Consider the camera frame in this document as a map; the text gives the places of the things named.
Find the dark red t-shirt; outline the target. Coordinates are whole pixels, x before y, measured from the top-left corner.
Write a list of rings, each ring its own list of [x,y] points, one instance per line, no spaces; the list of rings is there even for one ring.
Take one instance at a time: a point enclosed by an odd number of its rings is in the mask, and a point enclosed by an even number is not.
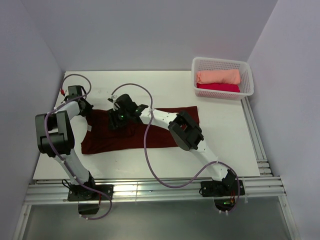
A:
[[[93,109],[86,117],[87,132],[81,143],[81,153],[93,155],[144,147],[145,124],[129,122],[125,127],[110,130],[106,110]],[[172,148],[178,145],[167,129],[150,126],[146,146],[148,148]]]

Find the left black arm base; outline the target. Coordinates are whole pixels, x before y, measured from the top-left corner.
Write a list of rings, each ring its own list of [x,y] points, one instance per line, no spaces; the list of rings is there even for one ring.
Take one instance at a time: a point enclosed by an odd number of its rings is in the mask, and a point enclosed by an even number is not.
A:
[[[78,213],[86,217],[92,217],[96,215],[100,210],[102,201],[108,201],[109,199],[104,195],[82,188],[80,185],[79,190],[70,190],[68,193],[68,202],[78,203]]]

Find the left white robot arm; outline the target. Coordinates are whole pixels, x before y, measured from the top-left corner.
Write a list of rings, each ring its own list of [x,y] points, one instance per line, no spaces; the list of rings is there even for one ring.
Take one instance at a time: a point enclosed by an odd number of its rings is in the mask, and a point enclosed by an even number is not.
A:
[[[56,160],[67,173],[70,183],[67,187],[86,200],[96,197],[98,188],[94,178],[75,152],[75,137],[70,120],[75,116],[86,117],[93,105],[86,100],[87,92],[81,85],[68,87],[68,95],[51,114],[35,116],[37,147],[42,154]]]

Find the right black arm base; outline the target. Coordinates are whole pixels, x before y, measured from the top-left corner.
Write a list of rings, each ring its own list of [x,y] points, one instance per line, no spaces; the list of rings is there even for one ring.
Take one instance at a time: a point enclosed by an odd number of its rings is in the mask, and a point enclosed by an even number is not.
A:
[[[214,206],[219,213],[232,212],[241,196],[246,194],[242,180],[202,181],[199,194],[204,198],[214,198]]]

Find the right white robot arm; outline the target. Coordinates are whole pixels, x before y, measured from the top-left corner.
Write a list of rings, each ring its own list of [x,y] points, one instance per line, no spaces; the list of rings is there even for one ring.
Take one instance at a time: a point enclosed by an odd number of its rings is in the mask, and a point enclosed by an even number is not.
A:
[[[116,130],[126,126],[129,122],[146,125],[143,135],[143,149],[148,168],[153,177],[163,186],[171,189],[183,188],[191,184],[206,168],[209,168],[210,177],[216,182],[216,189],[222,195],[229,194],[234,185],[241,189],[240,180],[236,172],[218,157],[208,146],[199,124],[186,111],[168,112],[153,108],[153,100],[150,105],[137,105],[128,94],[119,97],[111,96],[108,101],[113,104],[108,110],[109,128]],[[177,146],[193,154],[204,166],[182,185],[169,185],[162,181],[152,169],[148,151],[147,136],[151,126],[167,130]]]

